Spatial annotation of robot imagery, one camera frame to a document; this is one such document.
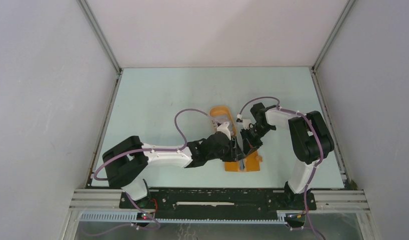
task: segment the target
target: robotic arm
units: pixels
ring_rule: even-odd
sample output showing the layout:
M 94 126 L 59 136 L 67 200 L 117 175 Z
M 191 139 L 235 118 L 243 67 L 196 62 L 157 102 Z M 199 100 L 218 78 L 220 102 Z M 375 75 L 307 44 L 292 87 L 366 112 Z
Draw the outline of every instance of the robotic arm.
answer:
M 109 187 L 123 189 L 134 201 L 148 195 L 148 187 L 144 180 L 136 177 L 146 166 L 172 165 L 181 168 L 196 168 L 207 161 L 221 159 L 223 162 L 236 162 L 257 151 L 263 142 L 261 138 L 276 126 L 290 130 L 291 142 L 297 157 L 291 178 L 286 182 L 284 191 L 286 201 L 295 201 L 303 195 L 315 163 L 320 158 L 320 151 L 315 136 L 309 135 L 309 126 L 302 117 L 282 111 L 274 106 L 265 107 L 262 103 L 253 105 L 250 112 L 255 123 L 249 119 L 237 116 L 237 122 L 242 123 L 240 131 L 243 148 L 237 144 L 237 139 L 231 137 L 229 122 L 219 124 L 216 133 L 208 138 L 190 141 L 182 146 L 155 146 L 142 143 L 138 136 L 131 136 L 103 154 L 103 161 L 112 161 L 105 166 Z M 323 157 L 334 149 L 333 139 L 324 123 L 321 114 L 312 111 L 306 114 L 322 145 Z

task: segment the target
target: metal frame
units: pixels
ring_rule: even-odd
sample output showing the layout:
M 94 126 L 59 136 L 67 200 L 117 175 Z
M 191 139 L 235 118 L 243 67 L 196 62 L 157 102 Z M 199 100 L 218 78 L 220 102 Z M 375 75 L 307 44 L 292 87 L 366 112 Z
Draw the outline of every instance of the metal frame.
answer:
M 87 0 L 77 0 L 85 16 L 87 17 L 92 30 L 97 36 L 100 44 L 102 45 L 104 51 L 109 57 L 113 67 L 119 74 L 116 81 L 113 94 L 108 105 L 107 113 L 104 119 L 102 130 L 99 134 L 94 156 L 92 157 L 91 171 L 95 168 L 97 164 L 97 159 L 99 157 L 100 148 L 103 144 L 104 135 L 106 133 L 107 126 L 109 124 L 110 113 L 112 112 L 113 104 L 116 98 L 116 93 L 119 88 L 120 79 L 122 76 L 122 69 L 120 68 L 116 57 L 114 56 L 109 43 L 107 42 L 96 18 L 88 4 Z M 325 120 L 328 123 L 329 131 L 331 132 L 336 148 L 335 155 L 337 163 L 342 175 L 343 181 L 347 182 L 351 179 L 350 168 L 348 167 L 347 161 L 344 161 L 338 140 L 335 134 L 335 128 L 333 126 L 330 111 L 324 99 L 323 89 L 318 81 L 318 76 L 316 70 L 320 66 L 324 56 L 326 55 L 328 49 L 330 48 L 332 42 L 335 40 L 338 32 L 340 31 L 344 21 L 349 15 L 351 9 L 357 0 L 349 0 L 345 5 L 339 19 L 337 20 L 335 27 L 333 28 L 331 34 L 329 35 L 324 47 L 322 48 L 315 64 L 310 68 L 310 73 L 315 86 L 316 94 L 318 96 L 319 103 L 322 108 L 322 113 Z M 91 171 L 87 176 L 87 180 L 91 177 Z M 367 203 L 365 193 L 363 190 L 320 190 L 315 189 L 312 191 L 315 197 L 317 209 L 311 211 L 311 213 L 355 213 L 359 222 L 360 230 L 364 240 L 378 240 L 380 239 L 378 235 L 377 228 L 373 221 L 370 207 Z M 65 218 L 65 222 L 61 231 L 60 240 L 73 240 L 75 239 L 78 224 L 80 221 L 112 221 L 112 222 L 127 222 L 127 218 L 133 220 L 132 214 L 136 214 L 138 211 L 136 209 L 120 209 L 119 201 L 121 197 L 121 189 L 76 189 L 74 191 L 72 201 L 70 203 L 68 213 Z M 144 209 L 147 212 L 153 212 L 154 209 Z M 298 213 L 300 211 L 277 211 L 280 216 L 278 220 L 271 221 L 261 221 L 261 220 L 250 220 L 250 221 L 220 221 L 220 220 L 206 220 L 206 221 L 196 221 L 197 223 L 250 223 L 250 224 L 284 224 L 285 214 Z M 191 219 L 159 219 L 163 223 L 189 223 L 195 222 Z

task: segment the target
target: orange object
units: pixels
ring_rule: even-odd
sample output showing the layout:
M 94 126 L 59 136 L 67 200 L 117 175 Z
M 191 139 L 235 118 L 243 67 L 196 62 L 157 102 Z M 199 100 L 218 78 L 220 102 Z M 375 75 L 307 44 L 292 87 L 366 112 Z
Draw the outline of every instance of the orange object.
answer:
M 233 117 L 231 116 L 230 110 L 227 106 L 216 106 L 212 108 L 209 112 L 209 115 L 213 118 L 217 118 L 223 121 L 229 121 L 229 129 L 231 136 L 236 136 L 236 125 L 234 124 Z M 217 130 L 217 123 L 213 122 L 213 128 Z M 240 164 L 244 164 L 244 170 L 241 170 Z M 226 172 L 256 172 L 260 171 L 260 163 L 262 162 L 262 156 L 258 154 L 258 151 L 253 152 L 247 156 L 243 161 L 237 162 L 225 162 L 225 171 Z

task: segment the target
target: ventilation grille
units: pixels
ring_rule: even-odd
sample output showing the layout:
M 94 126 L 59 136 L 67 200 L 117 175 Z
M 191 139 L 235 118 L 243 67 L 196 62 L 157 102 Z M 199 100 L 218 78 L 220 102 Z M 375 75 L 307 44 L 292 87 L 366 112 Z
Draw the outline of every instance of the ventilation grille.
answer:
M 141 223 L 149 220 L 137 220 L 137 212 L 85 211 L 81 214 L 82 222 Z M 198 224 L 285 224 L 284 213 L 273 220 L 221 220 L 221 219 L 164 219 L 156 218 L 160 223 L 198 223 Z

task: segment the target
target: white wall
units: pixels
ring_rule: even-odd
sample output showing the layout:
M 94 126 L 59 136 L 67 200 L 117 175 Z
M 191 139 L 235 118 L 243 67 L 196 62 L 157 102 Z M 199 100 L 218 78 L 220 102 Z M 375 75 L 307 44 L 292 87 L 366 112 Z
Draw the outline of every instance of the white wall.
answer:
M 115 77 L 75 0 L 0 0 L 0 240 L 58 238 Z
M 347 0 L 89 0 L 124 67 L 312 66 Z
M 383 239 L 409 239 L 409 0 L 357 1 L 318 76 Z

